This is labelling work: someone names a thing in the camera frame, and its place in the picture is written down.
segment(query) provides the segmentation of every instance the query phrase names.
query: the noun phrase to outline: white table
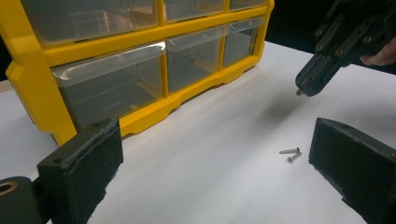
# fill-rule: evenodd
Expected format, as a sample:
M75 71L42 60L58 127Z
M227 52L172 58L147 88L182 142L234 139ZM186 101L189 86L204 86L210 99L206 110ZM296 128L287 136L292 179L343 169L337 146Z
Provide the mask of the white table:
M261 62L123 140L124 163L90 223L360 224L308 163L316 118L396 147L396 76L350 65L315 97L295 76L311 54L266 43ZM56 148L14 91L0 93L0 179L37 177ZM290 164L278 151L299 147Z

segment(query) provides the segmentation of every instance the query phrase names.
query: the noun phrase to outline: black device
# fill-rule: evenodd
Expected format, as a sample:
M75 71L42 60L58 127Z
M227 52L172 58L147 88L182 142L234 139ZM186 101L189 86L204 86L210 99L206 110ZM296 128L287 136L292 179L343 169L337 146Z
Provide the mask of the black device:
M309 163L367 223L396 223L396 149L344 123L319 118Z
M0 180L0 223L87 223L122 162L119 120L95 122L41 161L35 181Z
M320 93L341 67L376 55L396 36L396 0L335 0L315 32L315 54L297 75L297 95Z

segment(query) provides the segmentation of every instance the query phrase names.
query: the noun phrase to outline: bolt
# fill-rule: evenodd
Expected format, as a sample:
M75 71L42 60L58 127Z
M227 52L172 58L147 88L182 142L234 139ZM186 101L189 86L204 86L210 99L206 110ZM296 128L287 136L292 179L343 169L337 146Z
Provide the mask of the bolt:
M297 90L296 95L298 95L298 96L304 95L304 92L301 90Z
M300 153L300 148L297 147L296 149L282 150L279 152L279 154L286 154L286 153Z
M292 157L288 157L288 162L292 163L297 157L303 155L303 153L299 152Z

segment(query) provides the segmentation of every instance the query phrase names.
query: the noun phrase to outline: clear plastic drawer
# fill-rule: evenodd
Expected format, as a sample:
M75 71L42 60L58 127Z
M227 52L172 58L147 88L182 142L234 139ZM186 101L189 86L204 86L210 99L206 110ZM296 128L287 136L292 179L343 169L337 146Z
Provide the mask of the clear plastic drawer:
M230 10L263 6L265 0L230 0Z
M22 0L41 44L114 35L157 24L155 0Z
M224 0L164 0L165 20L184 21L224 11Z
M227 24L223 67L238 63L252 54L258 27L263 24L263 17Z
M76 127L124 116L161 98L164 49L160 42L52 69Z
M168 90L175 92L216 72L225 26L166 40Z

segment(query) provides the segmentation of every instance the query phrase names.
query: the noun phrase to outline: finger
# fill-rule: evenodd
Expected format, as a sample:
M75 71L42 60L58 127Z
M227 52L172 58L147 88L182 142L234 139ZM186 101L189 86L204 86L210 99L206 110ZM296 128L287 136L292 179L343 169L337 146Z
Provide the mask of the finger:
M361 56L361 62L365 65L388 65L394 63L396 54L396 37L394 37L384 48L382 48L375 56Z
M361 62L365 65L384 66L396 62L396 54L384 57L383 54L376 54L373 57L361 56Z

